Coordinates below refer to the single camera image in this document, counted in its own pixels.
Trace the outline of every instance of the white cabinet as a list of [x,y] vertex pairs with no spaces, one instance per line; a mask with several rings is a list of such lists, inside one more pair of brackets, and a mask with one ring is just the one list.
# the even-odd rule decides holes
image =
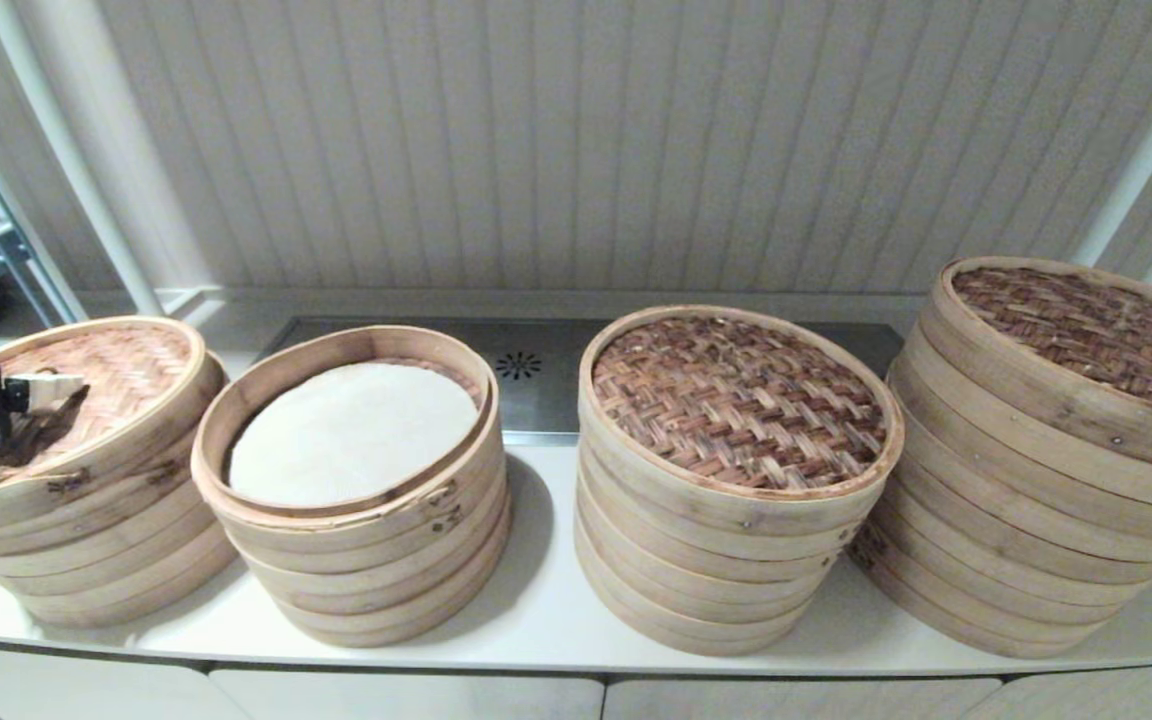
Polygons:
[[247,720],[187,667],[0,651],[3,720]]
[[954,719],[1001,687],[962,680],[630,680],[607,689],[602,720]]
[[251,720],[598,720],[602,683],[479,675],[214,670]]
[[1152,667],[1030,675],[975,707],[967,720],[1152,720]]

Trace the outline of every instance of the bamboo steamer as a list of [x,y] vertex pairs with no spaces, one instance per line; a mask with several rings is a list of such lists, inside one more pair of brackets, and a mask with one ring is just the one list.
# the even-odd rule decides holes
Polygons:
[[[53,367],[91,389],[71,414],[17,418],[0,454],[0,584],[61,626],[124,623],[234,559],[189,482],[188,455],[223,370],[188,325],[113,318],[0,348],[5,374]],[[46,423],[68,429],[20,446]]]
[[[372,497],[282,506],[229,487],[229,450],[253,416],[308,378],[365,361],[422,366],[460,382],[477,407],[475,424],[448,454]],[[442,623],[483,588],[508,537],[495,377],[470,348],[429,329],[344,331],[262,361],[207,410],[192,469],[279,609],[328,643],[370,647]]]
[[579,419],[582,570],[627,624],[702,655],[793,628],[904,441],[859,361],[726,306],[608,325],[581,359]]
[[909,441],[852,555],[893,600],[1046,657],[1152,583],[1152,287],[952,263],[888,382]]

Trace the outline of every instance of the drain hole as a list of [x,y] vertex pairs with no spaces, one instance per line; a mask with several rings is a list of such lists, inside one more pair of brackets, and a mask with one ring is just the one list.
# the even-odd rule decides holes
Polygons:
[[500,377],[517,381],[540,373],[540,357],[535,353],[506,353],[497,359],[497,372]]

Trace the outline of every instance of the open bamboo steamer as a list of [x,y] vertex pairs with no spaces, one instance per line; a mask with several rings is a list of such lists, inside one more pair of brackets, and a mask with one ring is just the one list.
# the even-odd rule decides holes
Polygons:
[[893,600],[1046,657],[1152,583],[1152,286],[952,263],[888,382],[909,442],[852,556]]
[[[234,559],[189,482],[189,448],[225,384],[183,323],[111,318],[0,348],[3,374],[52,367],[91,391],[23,465],[0,457],[0,584],[60,626],[111,626],[179,600]],[[26,437],[38,419],[14,420]]]
[[[229,487],[229,452],[265,406],[308,378],[367,361],[416,365],[461,384],[477,409],[475,424],[447,454],[371,497],[285,506]],[[344,331],[262,361],[215,397],[192,467],[202,495],[279,609],[328,643],[374,646],[442,623],[472,600],[508,537],[495,376],[471,348],[429,329]]]
[[[692,329],[698,333],[695,344],[687,334]],[[653,338],[657,344],[634,344],[642,338]],[[705,347],[746,341],[744,350],[714,350],[721,359],[698,359]],[[791,350],[782,353],[782,346]],[[677,396],[669,393],[681,376],[641,369],[641,361],[650,365],[662,351],[687,363],[682,382],[695,382]],[[669,357],[662,363],[675,363],[675,356]],[[604,362],[607,372],[599,370]],[[614,389],[600,382],[612,382]],[[705,389],[710,387],[719,389],[710,395]],[[705,396],[704,406],[692,406],[690,410],[702,409],[684,418],[689,411],[684,406],[696,396],[691,391]],[[642,414],[635,397],[659,400],[655,407],[666,407],[668,419],[653,425],[653,410]],[[760,409],[749,404],[751,397]],[[881,495],[904,442],[895,399],[858,359],[797,325],[727,306],[653,306],[608,325],[582,356],[578,407],[581,568],[604,605],[627,624],[702,655],[755,652],[793,629]],[[700,414],[708,418],[700,419]],[[827,420],[818,420],[819,416]],[[717,418],[726,427],[719,427]],[[621,419],[635,432],[652,430],[635,435]],[[682,429],[684,424],[708,425],[695,433]],[[799,435],[795,438],[790,429]],[[722,439],[745,430],[752,434]],[[659,434],[646,439],[649,432],[676,431],[668,441],[658,442]],[[765,470],[767,475],[758,475],[763,479],[755,483],[764,487],[730,482],[732,473],[768,468],[770,456],[758,460],[759,465],[732,462],[714,469],[713,457],[723,452],[732,453],[728,458],[738,457],[736,452],[745,450],[735,448],[759,433],[794,438],[774,452],[782,458],[823,457],[813,473],[827,473],[836,482],[774,487],[782,476],[797,482],[797,465]],[[870,434],[861,439],[861,433]],[[662,454],[669,444],[704,448],[712,441],[723,447],[713,455],[698,450],[689,467]],[[870,455],[856,450],[861,446]],[[760,471],[750,470],[748,477]]]

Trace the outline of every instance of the metal drain tray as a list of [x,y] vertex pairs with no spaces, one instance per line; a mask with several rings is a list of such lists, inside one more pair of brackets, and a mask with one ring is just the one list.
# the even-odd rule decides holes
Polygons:
[[[262,357],[325,334],[377,324],[419,325],[449,334],[483,354],[500,378],[506,445],[576,445],[579,356],[611,320],[463,318],[293,318]],[[888,325],[802,323],[859,357],[882,377],[900,351]]]

